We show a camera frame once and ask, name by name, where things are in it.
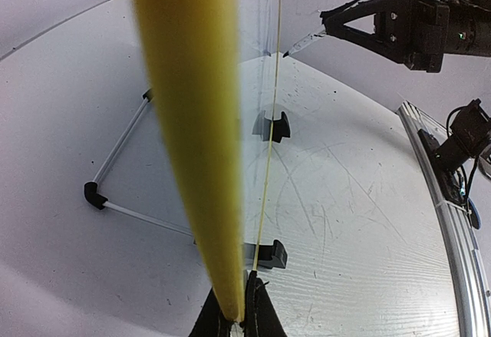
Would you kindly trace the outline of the yellow framed small whiteboard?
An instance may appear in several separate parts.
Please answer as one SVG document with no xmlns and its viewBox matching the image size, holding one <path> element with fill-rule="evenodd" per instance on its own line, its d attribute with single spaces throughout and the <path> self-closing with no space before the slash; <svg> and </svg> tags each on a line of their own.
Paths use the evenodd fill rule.
<svg viewBox="0 0 491 337">
<path fill-rule="evenodd" d="M 163 141 L 226 319 L 246 315 L 276 112 L 280 0 L 134 0 Z"/>
</svg>

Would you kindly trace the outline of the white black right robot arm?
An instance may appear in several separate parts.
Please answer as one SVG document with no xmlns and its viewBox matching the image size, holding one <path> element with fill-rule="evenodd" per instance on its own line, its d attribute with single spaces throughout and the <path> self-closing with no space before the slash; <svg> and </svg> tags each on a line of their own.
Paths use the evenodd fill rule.
<svg viewBox="0 0 491 337">
<path fill-rule="evenodd" d="M 412 71 L 438 73 L 443 56 L 490 56 L 490 0 L 353 0 L 320 14 L 327 35 L 349 41 Z M 454 173 L 489 144 L 490 117 L 478 99 L 447 118 L 443 144 L 418 136 L 444 196 L 454 203 Z"/>
</svg>

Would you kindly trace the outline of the black whiteboard marker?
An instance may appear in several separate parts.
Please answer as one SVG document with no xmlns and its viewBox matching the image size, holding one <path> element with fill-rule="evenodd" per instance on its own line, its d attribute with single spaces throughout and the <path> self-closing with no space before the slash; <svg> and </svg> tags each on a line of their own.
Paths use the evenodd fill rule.
<svg viewBox="0 0 491 337">
<path fill-rule="evenodd" d="M 296 43 L 294 43 L 293 46 L 286 53 L 283 54 L 283 58 L 286 58 L 286 57 L 291 56 L 297 52 L 300 52 L 301 50 L 303 50 L 304 48 L 307 48 L 308 46 L 310 46 L 314 42 L 327 36 L 328 32 L 327 32 L 326 26 L 325 26 L 326 18 L 330 18 L 334 15 L 339 15 L 342 12 L 345 12 L 348 9 L 352 9 L 353 7 L 361 4 L 362 2 L 368 2 L 368 1 L 370 1 L 370 0 L 352 0 L 350 2 L 344 3 L 343 5 L 338 6 L 337 8 L 334 8 L 332 10 L 321 12 L 321 14 L 320 14 L 320 18 L 321 18 L 320 27 L 318 29 L 316 29 L 315 31 L 310 32 L 305 37 L 303 37 L 302 39 L 297 41 Z"/>
</svg>

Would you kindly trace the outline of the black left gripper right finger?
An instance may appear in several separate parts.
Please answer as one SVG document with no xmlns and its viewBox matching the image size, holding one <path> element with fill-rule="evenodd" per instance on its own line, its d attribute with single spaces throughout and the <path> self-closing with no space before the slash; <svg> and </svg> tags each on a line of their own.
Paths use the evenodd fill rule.
<svg viewBox="0 0 491 337">
<path fill-rule="evenodd" d="M 286 336 L 275 308 L 267 293 L 266 284 L 251 271 L 245 288 L 244 336 Z"/>
</svg>

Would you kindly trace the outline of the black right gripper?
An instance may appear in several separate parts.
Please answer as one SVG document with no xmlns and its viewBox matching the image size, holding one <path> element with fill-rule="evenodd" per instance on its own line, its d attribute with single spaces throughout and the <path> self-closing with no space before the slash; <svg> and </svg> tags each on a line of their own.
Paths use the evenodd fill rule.
<svg viewBox="0 0 491 337">
<path fill-rule="evenodd" d="M 374 16 L 374 33 L 346 24 Z M 320 14 L 329 36 L 412 71 L 438 73 L 443 56 L 490 56 L 490 0 L 351 0 Z"/>
</svg>

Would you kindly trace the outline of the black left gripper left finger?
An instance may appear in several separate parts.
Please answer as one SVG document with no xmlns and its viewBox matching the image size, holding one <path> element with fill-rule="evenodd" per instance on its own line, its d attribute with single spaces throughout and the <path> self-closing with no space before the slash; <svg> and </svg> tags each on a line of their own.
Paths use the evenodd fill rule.
<svg viewBox="0 0 491 337">
<path fill-rule="evenodd" d="M 232 322 L 222 314 L 211 289 L 189 337 L 230 337 Z"/>
</svg>

